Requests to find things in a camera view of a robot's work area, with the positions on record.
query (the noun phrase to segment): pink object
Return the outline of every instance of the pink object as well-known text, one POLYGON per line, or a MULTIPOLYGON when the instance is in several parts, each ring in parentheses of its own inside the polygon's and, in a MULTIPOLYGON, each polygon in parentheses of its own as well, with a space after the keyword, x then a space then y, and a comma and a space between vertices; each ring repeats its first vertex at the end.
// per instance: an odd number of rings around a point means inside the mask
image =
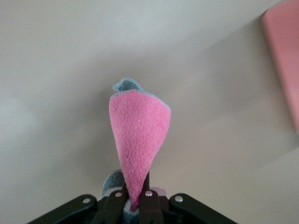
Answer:
POLYGON ((171 111, 154 95, 129 90, 111 97, 109 113, 121 169, 135 211, 146 175, 168 132, 171 111))
POLYGON ((299 0, 286 0, 269 9, 262 24, 299 133, 299 0))

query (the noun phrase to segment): pink fabric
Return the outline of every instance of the pink fabric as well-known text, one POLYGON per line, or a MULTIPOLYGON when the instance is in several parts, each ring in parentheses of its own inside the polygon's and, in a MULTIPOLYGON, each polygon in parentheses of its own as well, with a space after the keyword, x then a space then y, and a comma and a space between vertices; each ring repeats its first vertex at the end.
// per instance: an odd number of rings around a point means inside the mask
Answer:
POLYGON ((129 90, 111 97, 109 113, 121 169, 135 211, 143 182, 168 132, 171 111, 157 97, 129 90))
POLYGON ((271 8, 262 23, 299 133, 299 0, 271 8))

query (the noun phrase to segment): pink rectangular object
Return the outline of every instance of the pink rectangular object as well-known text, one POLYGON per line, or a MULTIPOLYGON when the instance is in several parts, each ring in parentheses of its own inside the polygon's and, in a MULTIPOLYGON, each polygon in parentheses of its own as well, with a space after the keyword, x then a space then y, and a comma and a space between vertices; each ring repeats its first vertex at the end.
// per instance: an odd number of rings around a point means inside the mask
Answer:
POLYGON ((299 133, 299 0, 286 0, 269 9, 262 24, 299 133))

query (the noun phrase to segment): gray background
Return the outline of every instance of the gray background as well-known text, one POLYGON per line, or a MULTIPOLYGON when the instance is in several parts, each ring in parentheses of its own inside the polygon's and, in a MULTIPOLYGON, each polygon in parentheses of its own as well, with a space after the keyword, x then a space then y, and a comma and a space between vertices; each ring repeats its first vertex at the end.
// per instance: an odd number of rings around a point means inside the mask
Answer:
POLYGON ((299 138, 262 33, 278 0, 0 2, 0 222, 81 195, 119 162, 111 86, 172 109, 151 186, 241 224, 297 224, 299 138))

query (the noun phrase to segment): pink cloth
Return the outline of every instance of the pink cloth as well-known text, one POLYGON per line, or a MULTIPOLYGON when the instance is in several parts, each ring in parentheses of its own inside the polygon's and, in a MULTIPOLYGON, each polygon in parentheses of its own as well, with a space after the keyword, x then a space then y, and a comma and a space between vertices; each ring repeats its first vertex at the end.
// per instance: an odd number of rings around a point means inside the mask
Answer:
POLYGON ((262 23, 299 133, 299 0, 286 0, 269 9, 262 23))
POLYGON ((113 95, 109 114, 132 210, 155 155, 168 132, 171 111, 157 97, 141 90, 113 95))

